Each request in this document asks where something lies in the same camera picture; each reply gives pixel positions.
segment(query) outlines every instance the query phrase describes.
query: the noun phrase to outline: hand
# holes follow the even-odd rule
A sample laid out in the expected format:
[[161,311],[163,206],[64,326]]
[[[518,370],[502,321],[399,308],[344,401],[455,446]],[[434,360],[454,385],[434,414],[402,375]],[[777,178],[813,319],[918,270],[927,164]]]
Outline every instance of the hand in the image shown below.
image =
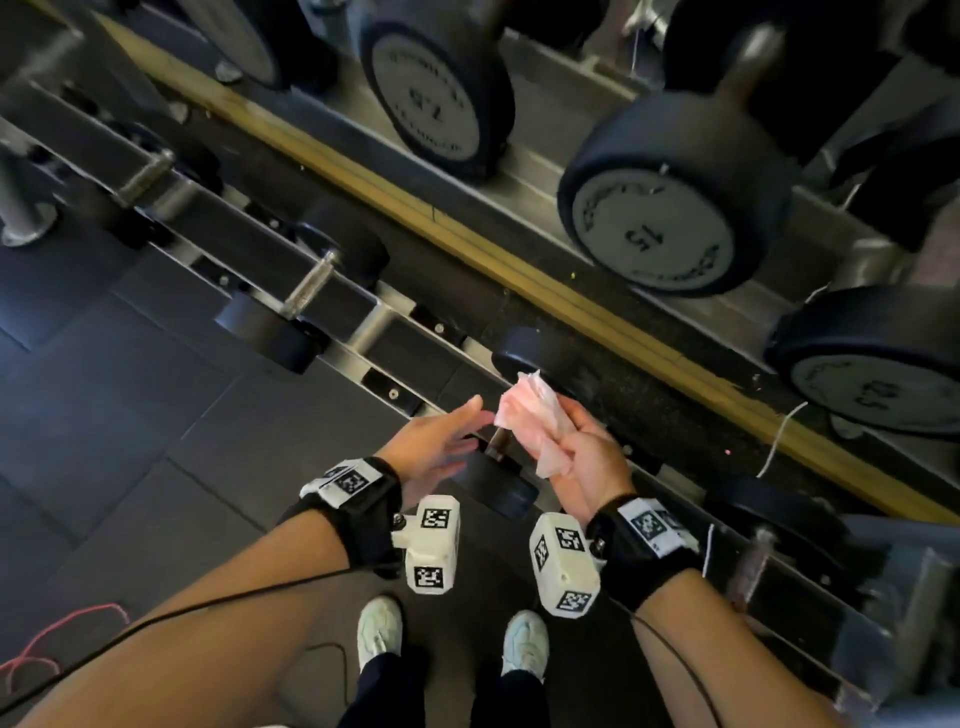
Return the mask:
[[550,482],[564,510],[586,528],[607,503],[636,490],[627,459],[610,433],[578,401],[557,397],[578,431],[560,441],[573,457],[573,472],[554,475]]
[[492,423],[493,413],[484,410],[483,399],[476,395],[449,414],[416,417],[404,425],[376,454],[400,478],[404,510],[465,468],[464,458],[479,445],[476,438],[465,436]]

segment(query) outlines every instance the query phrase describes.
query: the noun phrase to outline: black wrist strap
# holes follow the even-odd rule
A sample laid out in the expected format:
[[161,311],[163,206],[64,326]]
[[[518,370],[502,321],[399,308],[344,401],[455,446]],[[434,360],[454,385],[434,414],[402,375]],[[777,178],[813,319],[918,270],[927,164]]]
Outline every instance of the black wrist strap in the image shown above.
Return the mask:
[[631,612],[681,571],[699,569],[696,541],[653,498],[615,498],[590,521],[587,538],[603,541],[600,585]]
[[[360,480],[369,477],[371,471],[358,468],[358,463],[370,466],[379,477],[360,485]],[[300,499],[284,512],[277,525],[305,511],[320,511],[340,537],[352,567],[398,563],[400,554],[394,548],[391,534],[394,514],[399,513],[402,506],[403,492],[394,469],[378,457],[368,457],[341,463],[314,482],[324,480],[336,485],[340,489],[336,495],[342,498],[346,494],[346,499],[333,505],[319,493],[307,492],[310,485],[304,486]]]

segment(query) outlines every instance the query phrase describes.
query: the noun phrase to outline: wooden trim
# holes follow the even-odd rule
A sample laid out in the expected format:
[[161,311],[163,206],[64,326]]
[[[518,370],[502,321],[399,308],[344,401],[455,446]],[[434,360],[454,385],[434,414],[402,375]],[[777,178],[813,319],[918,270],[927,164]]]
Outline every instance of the wooden trim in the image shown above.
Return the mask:
[[[42,0],[28,1],[49,12],[42,7],[45,5]],[[309,167],[762,442],[773,442],[783,417],[781,413],[746,397],[730,382],[686,359],[653,336],[124,26],[105,17],[101,20],[137,64],[161,83]],[[796,422],[784,429],[780,452],[891,516],[960,524],[960,515]]]

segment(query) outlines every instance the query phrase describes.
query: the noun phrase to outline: foot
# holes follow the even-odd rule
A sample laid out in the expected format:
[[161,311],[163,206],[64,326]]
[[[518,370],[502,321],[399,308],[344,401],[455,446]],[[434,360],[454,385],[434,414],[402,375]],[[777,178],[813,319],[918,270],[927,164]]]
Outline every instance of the foot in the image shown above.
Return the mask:
[[536,612],[517,612],[507,625],[503,638],[503,672],[525,669],[543,682],[546,662],[550,659],[550,638],[546,624]]
[[357,652],[360,669],[384,652],[400,654],[403,644],[403,613],[392,596],[375,596],[360,613],[357,622]]

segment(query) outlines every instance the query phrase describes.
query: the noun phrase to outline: white sensor device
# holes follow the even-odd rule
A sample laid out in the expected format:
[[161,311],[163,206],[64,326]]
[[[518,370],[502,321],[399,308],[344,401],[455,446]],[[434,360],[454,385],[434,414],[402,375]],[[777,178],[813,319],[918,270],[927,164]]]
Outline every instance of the white sensor device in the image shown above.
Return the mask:
[[530,558],[540,603],[554,617],[576,619],[600,594],[600,571],[577,520],[544,513],[530,535]]
[[453,496],[427,496],[414,516],[392,534],[403,548],[407,584],[419,595],[446,594],[453,588],[460,544],[460,502]]

